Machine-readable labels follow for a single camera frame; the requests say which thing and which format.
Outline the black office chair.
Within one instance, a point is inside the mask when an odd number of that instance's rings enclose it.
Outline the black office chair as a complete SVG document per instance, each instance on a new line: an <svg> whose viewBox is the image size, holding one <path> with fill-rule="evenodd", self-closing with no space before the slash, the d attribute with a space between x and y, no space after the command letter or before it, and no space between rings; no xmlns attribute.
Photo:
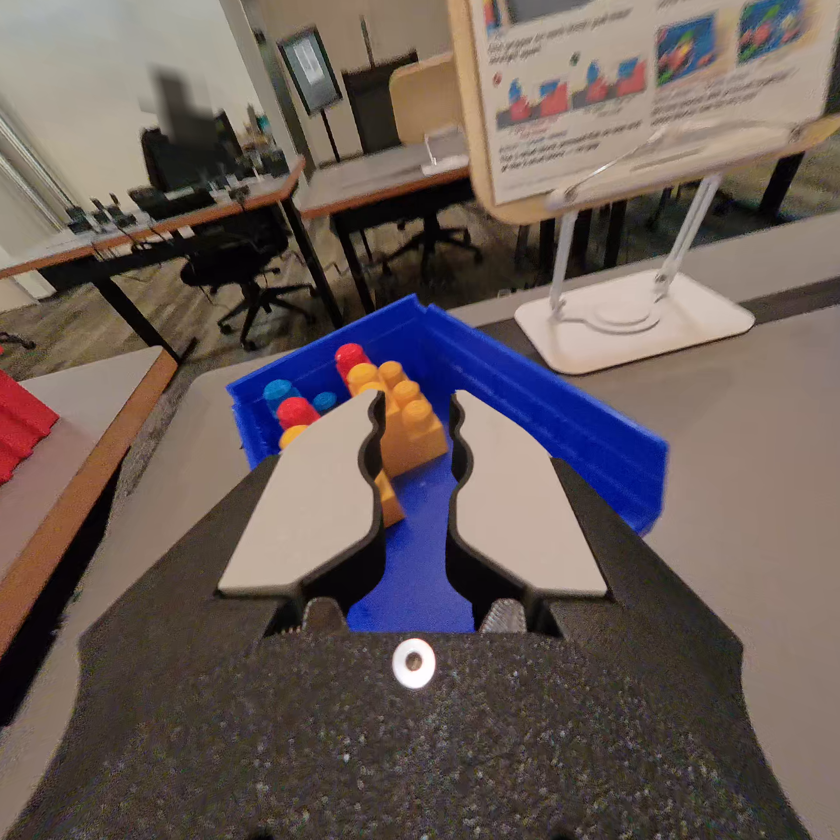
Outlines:
<svg viewBox="0 0 840 840"><path fill-rule="evenodd" d="M342 73L353 119L360 135L361 148L365 154L403 147L397 131L390 82L396 71L417 63L417 52L412 49L370 69ZM415 250L421 254L422 280L429 283L428 263L437 245L451 245L468 251L474 256L475 262L480 264L483 255L478 246L472 244L468 228L441 227L438 221L439 211L468 200L472 194L469 179L462 178L413 194L397 196L382 203L380 210L376 210L373 205L360 210L356 217L367 221L367 225L358 229L364 246L368 246L365 233L369 228L395 224L398 229L404 230L408 222L417 219L423 222L421 233L409 238L391 254L375 259L374 265L381 267L385 277L389 276L392 273L391 261Z"/></svg>
<svg viewBox="0 0 840 840"><path fill-rule="evenodd" d="M208 293L217 293L228 286L240 290L241 302L217 321L220 333L231 334L231 321L244 314L238 340L244 350L251 352L256 350L256 344L249 333L260 312L271 314L273 309L282 309L302 316L308 325L315 323L316 319L310 311L287 300L297 291L307 291L310 298L318 298L319 291L315 286L293 283L278 287L261 284L258 280L268 274L280 273L270 263L284 256L288 250L290 233L285 224L257 223L251 229L224 224L205 226L202 231L218 236L217 247L187 257L181 270L181 280L188 287L201 288Z"/></svg>

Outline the wooden desk with black legs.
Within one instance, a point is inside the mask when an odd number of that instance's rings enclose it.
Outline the wooden desk with black legs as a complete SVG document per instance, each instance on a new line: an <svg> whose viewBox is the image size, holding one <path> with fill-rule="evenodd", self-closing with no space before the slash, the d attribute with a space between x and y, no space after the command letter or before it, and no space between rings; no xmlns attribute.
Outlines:
<svg viewBox="0 0 840 840"><path fill-rule="evenodd" d="M440 212L474 199L466 138L458 129L440 130L421 143L400 144L316 171L302 199L301 216L329 220L361 306L370 314L375 303L351 235L385 224L423 222L420 233L372 265L388 277L392 262L415 250L421 255L422 278L430 282L428 263L437 245L470 252L476 264L483 261L467 227L441 227L438 222Z"/></svg>

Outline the red plastic bin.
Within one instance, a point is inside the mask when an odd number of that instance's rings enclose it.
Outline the red plastic bin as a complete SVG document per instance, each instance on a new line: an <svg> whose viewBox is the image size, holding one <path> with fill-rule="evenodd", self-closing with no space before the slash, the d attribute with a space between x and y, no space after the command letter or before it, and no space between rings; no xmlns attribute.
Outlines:
<svg viewBox="0 0 840 840"><path fill-rule="evenodd" d="M1 484L8 483L19 464L47 438L60 415L1 372Z"/></svg>

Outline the blue plastic bin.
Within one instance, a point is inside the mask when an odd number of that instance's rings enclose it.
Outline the blue plastic bin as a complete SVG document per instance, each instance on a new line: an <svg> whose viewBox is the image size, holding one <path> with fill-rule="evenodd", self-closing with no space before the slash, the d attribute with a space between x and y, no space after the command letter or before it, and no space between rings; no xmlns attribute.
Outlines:
<svg viewBox="0 0 840 840"><path fill-rule="evenodd" d="M346 343L359 344L374 363L400 363L445 432L450 396L467 390L574 468L637 534L645 535L658 519L668 460L664 439L415 296L265 362L227 386L250 468L280 452L280 424L264 398L266 386L285 380L309 400L331 392L345 403L349 391L334 355ZM392 479L406 517L385 532L384 575L349 610L350 630L473 632L471 607L445 572L448 500L456 486L451 457L448 452Z"/></svg>

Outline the wooden sign board with paper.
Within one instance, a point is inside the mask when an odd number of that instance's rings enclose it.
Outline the wooden sign board with paper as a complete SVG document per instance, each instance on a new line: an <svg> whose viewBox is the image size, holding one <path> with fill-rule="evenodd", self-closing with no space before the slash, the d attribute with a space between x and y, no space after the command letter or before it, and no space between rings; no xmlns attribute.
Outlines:
<svg viewBox="0 0 840 840"><path fill-rule="evenodd" d="M616 203L652 193L655 189L682 182L694 182L713 174L729 175L756 164L776 162L804 153L823 143L839 130L839 115L831 113L793 130L780 144L772 139L750 140L748 130L715 129L695 154L666 163L677 153L672 143L655 150L647 169L633 171L638 161L620 161L601 174L593 186L582 186L572 202L552 199L556 186L547 192L509 203L497 203L490 170L485 117L471 13L467 1L448 1L449 29L454 47L455 70L461 99L463 134L469 154L469 177L476 200L496 220L512 226L527 226L566 214L579 213L603 204Z"/></svg>

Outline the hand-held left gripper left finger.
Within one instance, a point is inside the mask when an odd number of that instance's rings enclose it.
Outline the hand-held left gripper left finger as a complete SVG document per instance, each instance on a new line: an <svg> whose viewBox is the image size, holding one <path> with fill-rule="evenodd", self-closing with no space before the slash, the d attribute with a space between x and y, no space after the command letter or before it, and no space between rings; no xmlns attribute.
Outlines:
<svg viewBox="0 0 840 840"><path fill-rule="evenodd" d="M217 583L227 598L334 600L347 616L385 572L385 394L351 398L306 427L273 471Z"/></svg>

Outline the red one-stud mega block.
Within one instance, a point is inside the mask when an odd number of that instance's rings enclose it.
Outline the red one-stud mega block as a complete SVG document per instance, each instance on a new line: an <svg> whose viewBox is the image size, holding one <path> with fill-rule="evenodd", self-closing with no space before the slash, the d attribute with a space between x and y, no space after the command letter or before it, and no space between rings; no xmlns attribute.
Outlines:
<svg viewBox="0 0 840 840"><path fill-rule="evenodd" d="M308 427L317 422L320 416L316 408L299 395L286 398L276 409L276 417L284 433L294 427Z"/></svg>
<svg viewBox="0 0 840 840"><path fill-rule="evenodd" d="M349 390L349 375L358 364L370 364L371 361L364 349L357 343L341 345L333 356L335 367L345 387Z"/></svg>

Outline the black computer monitor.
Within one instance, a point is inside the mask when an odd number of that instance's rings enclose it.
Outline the black computer monitor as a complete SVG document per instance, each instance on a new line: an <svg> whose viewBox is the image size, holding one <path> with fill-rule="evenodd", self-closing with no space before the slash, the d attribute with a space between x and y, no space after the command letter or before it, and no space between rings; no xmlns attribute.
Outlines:
<svg viewBox="0 0 840 840"><path fill-rule="evenodd" d="M159 128L143 129L140 147L150 185L163 193L236 175L242 149L225 110L215 114L216 141L198 148L169 141Z"/></svg>

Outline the black framed sign on stand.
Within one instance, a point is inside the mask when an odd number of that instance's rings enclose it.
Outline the black framed sign on stand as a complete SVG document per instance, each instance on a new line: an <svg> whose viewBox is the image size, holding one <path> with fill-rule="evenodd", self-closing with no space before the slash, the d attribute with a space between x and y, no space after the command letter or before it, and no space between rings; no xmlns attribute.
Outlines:
<svg viewBox="0 0 840 840"><path fill-rule="evenodd" d="M321 118L332 155L339 163L341 157L327 111L342 101L343 94L317 26L302 28L278 40L276 46L306 114Z"/></svg>

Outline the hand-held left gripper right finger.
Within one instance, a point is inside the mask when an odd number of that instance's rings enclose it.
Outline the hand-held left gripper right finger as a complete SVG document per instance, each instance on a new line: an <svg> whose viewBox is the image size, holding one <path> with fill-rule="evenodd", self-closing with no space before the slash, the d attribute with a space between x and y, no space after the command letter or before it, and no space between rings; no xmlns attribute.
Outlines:
<svg viewBox="0 0 840 840"><path fill-rule="evenodd" d="M494 602L603 600L608 585L548 449L469 391L450 399L451 470L446 575L475 624Z"/></svg>

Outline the blue one-stud mega block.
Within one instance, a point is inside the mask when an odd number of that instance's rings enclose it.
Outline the blue one-stud mega block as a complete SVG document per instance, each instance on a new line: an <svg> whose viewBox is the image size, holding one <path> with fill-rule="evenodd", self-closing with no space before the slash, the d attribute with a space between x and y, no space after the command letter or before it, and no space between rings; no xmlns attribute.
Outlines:
<svg viewBox="0 0 840 840"><path fill-rule="evenodd" d="M262 400L274 417L277 416L280 404L295 397L301 397L301 393L293 382L285 379L275 379L268 382L262 392Z"/></svg>

